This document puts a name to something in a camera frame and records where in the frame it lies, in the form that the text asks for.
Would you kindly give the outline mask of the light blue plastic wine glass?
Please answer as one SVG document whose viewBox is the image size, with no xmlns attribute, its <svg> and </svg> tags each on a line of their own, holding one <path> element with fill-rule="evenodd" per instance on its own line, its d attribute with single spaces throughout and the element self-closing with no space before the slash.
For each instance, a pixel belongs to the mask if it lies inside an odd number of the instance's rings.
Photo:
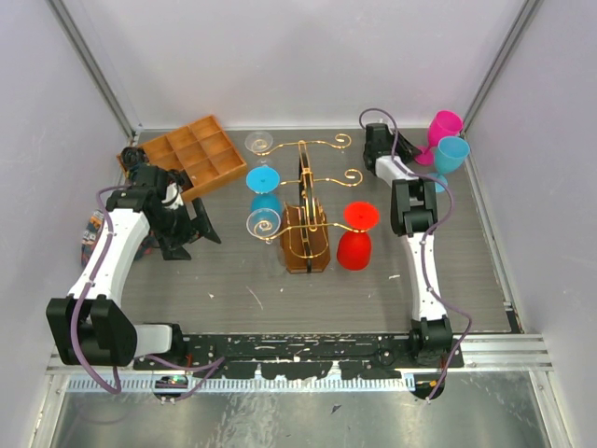
<svg viewBox="0 0 597 448">
<path fill-rule="evenodd" d="M 435 183 L 436 193 L 445 191 L 448 185 L 446 175 L 456 171 L 464 163 L 469 152 L 469 144 L 459 136 L 446 136 L 439 140 L 434 158 L 436 171 L 427 174 L 443 183 L 443 185 Z"/>
</svg>

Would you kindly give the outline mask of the magenta plastic wine glass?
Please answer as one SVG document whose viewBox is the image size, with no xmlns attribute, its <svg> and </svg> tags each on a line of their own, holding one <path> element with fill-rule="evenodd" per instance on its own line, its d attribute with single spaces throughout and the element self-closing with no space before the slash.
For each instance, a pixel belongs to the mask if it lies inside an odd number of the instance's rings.
<svg viewBox="0 0 597 448">
<path fill-rule="evenodd" d="M 433 148 L 437 147 L 439 141 L 448 136 L 458 136 L 464 126 L 462 118 L 453 111 L 439 110 L 432 119 L 427 130 L 427 142 L 419 147 L 421 153 L 414 159 L 422 166 L 430 166 L 434 163 Z"/>
</svg>

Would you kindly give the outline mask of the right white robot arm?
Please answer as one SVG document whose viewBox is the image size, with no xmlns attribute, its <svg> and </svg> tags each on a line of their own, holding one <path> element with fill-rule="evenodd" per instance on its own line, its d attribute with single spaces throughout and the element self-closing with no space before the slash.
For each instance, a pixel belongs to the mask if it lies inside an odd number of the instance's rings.
<svg viewBox="0 0 597 448">
<path fill-rule="evenodd" d="M 451 351 L 453 332 L 439 294 L 434 237 L 426 235 L 438 221 L 435 182 L 415 175 L 398 156 L 403 137 L 386 124 L 365 126 L 365 167 L 391 188 L 390 220 L 404 246 L 412 294 L 408 353 L 414 364 L 428 368 Z"/>
</svg>

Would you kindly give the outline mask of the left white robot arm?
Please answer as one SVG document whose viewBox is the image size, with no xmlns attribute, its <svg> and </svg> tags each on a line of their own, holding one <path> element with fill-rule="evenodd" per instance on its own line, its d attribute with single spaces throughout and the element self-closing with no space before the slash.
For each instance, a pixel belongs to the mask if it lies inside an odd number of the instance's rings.
<svg viewBox="0 0 597 448">
<path fill-rule="evenodd" d="M 220 238 L 201 199 L 186 205 L 182 176 L 156 165 L 140 165 L 128 186 L 102 202 L 104 227 L 83 273 L 63 298 L 49 301 L 46 317 L 65 365 L 125 367 L 153 355 L 166 370 L 187 358 L 177 324 L 134 325 L 121 310 L 126 279 L 141 243 L 156 238 L 166 261 L 189 260 L 186 247 Z"/>
</svg>

